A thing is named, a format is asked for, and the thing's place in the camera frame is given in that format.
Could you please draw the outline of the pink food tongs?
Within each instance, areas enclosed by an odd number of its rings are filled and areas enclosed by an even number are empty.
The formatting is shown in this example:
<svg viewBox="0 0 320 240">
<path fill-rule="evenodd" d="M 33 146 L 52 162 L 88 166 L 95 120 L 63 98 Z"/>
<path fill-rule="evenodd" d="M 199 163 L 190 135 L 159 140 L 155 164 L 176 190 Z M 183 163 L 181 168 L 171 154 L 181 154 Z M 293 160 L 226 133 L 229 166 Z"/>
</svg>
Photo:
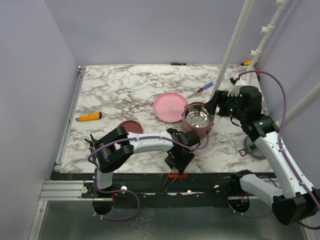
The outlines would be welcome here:
<svg viewBox="0 0 320 240">
<path fill-rule="evenodd" d="M 167 175 L 163 185 L 162 185 L 162 188 L 161 188 L 161 191 L 162 192 L 167 192 L 168 189 L 171 187 L 171 185 L 175 182 L 175 180 L 178 178 L 179 176 L 179 172 L 176 168 L 172 168 L 171 171 L 169 172 L 169 174 Z"/>
</svg>

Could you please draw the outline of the pink steel lunch pot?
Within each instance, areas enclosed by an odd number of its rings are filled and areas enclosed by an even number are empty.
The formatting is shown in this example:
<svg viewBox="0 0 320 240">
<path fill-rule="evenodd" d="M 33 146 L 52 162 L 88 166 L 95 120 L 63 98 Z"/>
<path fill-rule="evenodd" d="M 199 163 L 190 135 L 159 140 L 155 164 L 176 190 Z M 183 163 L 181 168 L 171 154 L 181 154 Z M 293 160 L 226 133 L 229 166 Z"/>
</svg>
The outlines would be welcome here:
<svg viewBox="0 0 320 240">
<path fill-rule="evenodd" d="M 181 116 L 183 132 L 197 130 L 209 134 L 214 126 L 215 116 L 208 113 L 203 102 L 192 102 L 185 105 Z"/>
</svg>

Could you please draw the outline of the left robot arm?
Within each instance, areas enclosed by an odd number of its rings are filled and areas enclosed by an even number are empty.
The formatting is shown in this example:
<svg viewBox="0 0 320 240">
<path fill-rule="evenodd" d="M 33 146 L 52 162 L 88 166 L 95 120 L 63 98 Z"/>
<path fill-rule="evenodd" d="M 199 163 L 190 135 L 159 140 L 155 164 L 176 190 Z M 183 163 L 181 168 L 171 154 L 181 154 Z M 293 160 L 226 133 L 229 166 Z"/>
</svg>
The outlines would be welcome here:
<svg viewBox="0 0 320 240">
<path fill-rule="evenodd" d="M 148 152 L 167 153 L 165 163 L 182 174 L 195 157 L 193 151 L 201 145 L 196 130 L 182 132 L 173 128 L 157 134 L 143 134 L 127 132 L 121 126 L 100 139 L 91 140 L 90 158 L 96 165 L 93 191 L 101 198 L 110 193 L 114 171 L 131 156 Z"/>
</svg>

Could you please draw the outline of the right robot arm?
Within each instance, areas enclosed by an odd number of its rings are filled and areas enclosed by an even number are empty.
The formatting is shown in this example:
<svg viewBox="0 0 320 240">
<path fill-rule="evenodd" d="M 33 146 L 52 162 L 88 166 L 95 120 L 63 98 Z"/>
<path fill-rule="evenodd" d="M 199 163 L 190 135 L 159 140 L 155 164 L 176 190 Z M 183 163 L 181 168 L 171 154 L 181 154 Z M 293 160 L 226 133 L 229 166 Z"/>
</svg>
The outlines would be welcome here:
<svg viewBox="0 0 320 240">
<path fill-rule="evenodd" d="M 262 113 L 262 94 L 257 87 L 242 86 L 237 96 L 217 90 L 204 107 L 210 115 L 219 108 L 219 116 L 239 120 L 242 130 L 265 156 L 280 184 L 275 187 L 249 170 L 242 170 L 229 184 L 234 195 L 253 194 L 269 205 L 285 226 L 314 216 L 320 210 L 320 191 L 286 151 L 274 120 Z"/>
</svg>

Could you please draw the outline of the pink food plate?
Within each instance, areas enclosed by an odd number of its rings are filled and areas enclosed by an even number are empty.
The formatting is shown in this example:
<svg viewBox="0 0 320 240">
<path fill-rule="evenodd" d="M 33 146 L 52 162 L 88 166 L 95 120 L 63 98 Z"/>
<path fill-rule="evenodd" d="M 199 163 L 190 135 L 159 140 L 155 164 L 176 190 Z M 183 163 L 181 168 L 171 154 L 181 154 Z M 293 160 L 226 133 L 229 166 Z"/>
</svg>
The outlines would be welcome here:
<svg viewBox="0 0 320 240">
<path fill-rule="evenodd" d="M 188 102 L 184 96 L 174 92 L 160 94 L 153 102 L 154 114 L 166 123 L 182 120 L 182 114 Z"/>
</svg>

